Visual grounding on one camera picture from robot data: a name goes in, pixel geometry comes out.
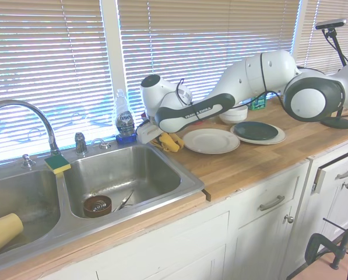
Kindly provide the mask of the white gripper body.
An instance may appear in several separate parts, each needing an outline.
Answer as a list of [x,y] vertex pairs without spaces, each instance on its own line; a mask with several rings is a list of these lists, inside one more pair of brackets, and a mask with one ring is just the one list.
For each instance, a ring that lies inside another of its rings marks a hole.
[[137,140],[142,144],[149,143],[156,137],[159,137],[162,133],[163,131],[150,121],[141,123],[141,125],[136,129]]

